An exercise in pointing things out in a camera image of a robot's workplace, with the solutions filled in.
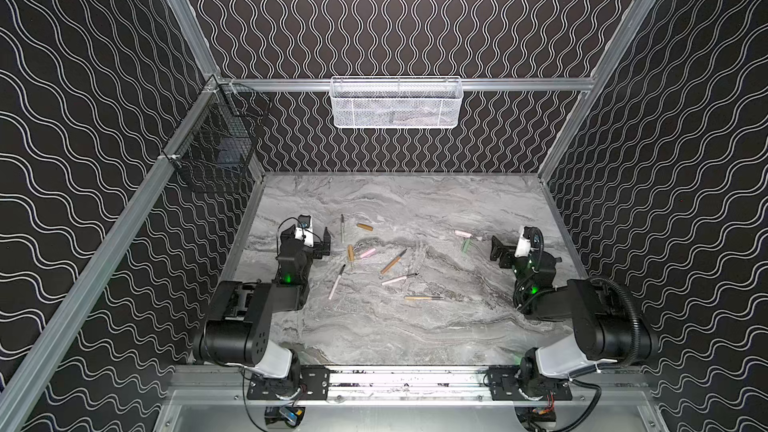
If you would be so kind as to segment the white pink pen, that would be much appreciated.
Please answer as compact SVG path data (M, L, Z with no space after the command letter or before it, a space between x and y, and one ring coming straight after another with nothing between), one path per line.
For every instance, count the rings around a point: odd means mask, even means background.
M332 284L332 287L331 287L329 295L328 295L328 300L329 301L333 299L333 297L334 297L334 295L335 295L335 293L336 293L336 291L338 289L338 286L339 286L339 283L341 281L341 278L343 277L343 274L345 272L346 265L347 264L342 265L341 268L339 269L337 275L335 276L334 282Z

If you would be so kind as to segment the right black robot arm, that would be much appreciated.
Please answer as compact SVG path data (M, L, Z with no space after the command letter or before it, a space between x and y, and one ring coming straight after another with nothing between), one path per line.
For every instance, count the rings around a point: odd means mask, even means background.
M658 335L625 286L597 276L554 285L561 259L545 250L540 229L522 228L514 246L493 236L490 260L513 272L513 305L525 319L571 323L569 335L526 353L523 384L568 380L602 366L641 365L658 354Z

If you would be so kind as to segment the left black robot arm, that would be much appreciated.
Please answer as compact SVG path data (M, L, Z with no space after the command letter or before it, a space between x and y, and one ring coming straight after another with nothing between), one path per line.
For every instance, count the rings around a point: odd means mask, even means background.
M270 338L276 312L301 310L315 261L330 255L332 236L314 231L313 218L299 215L277 236L277 271L268 281L223 281L214 293L192 347L197 363L239 367L266 379L287 379L297 359Z

